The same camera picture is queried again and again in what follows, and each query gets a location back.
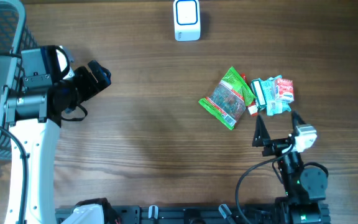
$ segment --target plastic crate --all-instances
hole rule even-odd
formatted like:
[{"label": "plastic crate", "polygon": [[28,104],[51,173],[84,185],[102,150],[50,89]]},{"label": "plastic crate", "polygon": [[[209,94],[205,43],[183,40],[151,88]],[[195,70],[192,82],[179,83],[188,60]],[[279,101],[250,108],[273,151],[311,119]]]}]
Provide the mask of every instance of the plastic crate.
[{"label": "plastic crate", "polygon": [[[0,0],[0,54],[19,53],[23,49],[38,46],[34,37],[25,25],[25,10],[18,0]],[[23,76],[21,60],[18,58],[0,58],[1,69],[5,69],[1,75],[1,82],[6,82],[9,88],[17,90],[20,79]],[[5,124],[3,107],[7,99],[8,89],[0,88],[0,126],[8,128]],[[11,159],[11,140],[0,132],[0,159]]]}]

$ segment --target green package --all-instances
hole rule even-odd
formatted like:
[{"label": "green package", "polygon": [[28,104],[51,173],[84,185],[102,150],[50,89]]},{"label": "green package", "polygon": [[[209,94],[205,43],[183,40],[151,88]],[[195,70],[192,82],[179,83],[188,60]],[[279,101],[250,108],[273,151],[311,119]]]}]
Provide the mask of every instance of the green package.
[{"label": "green package", "polygon": [[211,96],[199,100],[199,104],[232,130],[246,106],[256,99],[244,79],[231,67],[219,82]]}]

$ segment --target barcode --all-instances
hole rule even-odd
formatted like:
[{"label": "barcode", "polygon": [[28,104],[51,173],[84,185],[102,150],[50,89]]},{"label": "barcode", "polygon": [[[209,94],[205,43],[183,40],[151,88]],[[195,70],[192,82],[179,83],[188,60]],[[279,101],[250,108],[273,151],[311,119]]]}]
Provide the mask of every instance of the barcode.
[{"label": "barcode", "polygon": [[231,118],[229,115],[226,115],[223,118],[230,126],[234,126],[234,124],[236,123],[236,120],[234,120],[233,118]]}]

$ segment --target pink box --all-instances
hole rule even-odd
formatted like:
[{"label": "pink box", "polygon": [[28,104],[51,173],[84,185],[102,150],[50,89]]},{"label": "pink box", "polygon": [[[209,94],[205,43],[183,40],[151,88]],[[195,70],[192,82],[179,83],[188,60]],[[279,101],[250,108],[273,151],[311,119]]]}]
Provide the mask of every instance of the pink box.
[{"label": "pink box", "polygon": [[278,78],[274,80],[275,100],[284,103],[291,103],[293,98],[292,80]]}]

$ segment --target wooden table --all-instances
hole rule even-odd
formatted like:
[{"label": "wooden table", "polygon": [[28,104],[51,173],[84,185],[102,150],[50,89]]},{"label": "wooden table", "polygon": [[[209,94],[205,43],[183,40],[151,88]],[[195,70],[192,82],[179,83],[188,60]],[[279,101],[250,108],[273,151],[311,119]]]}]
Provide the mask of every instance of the wooden table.
[{"label": "wooden table", "polygon": [[[112,85],[63,122],[55,157],[56,207],[107,197],[113,205],[234,203],[251,165],[255,118],[228,130],[199,104],[234,66],[248,79],[282,74],[293,110],[318,130],[303,160],[330,171],[333,223],[358,223],[358,1],[202,1],[201,40],[177,42],[171,2],[27,5],[41,45],[67,46],[73,67],[96,59]],[[272,138],[290,113],[267,117]],[[10,163],[0,162],[0,223]],[[273,202],[284,189],[270,166],[243,182],[241,202]]]}]

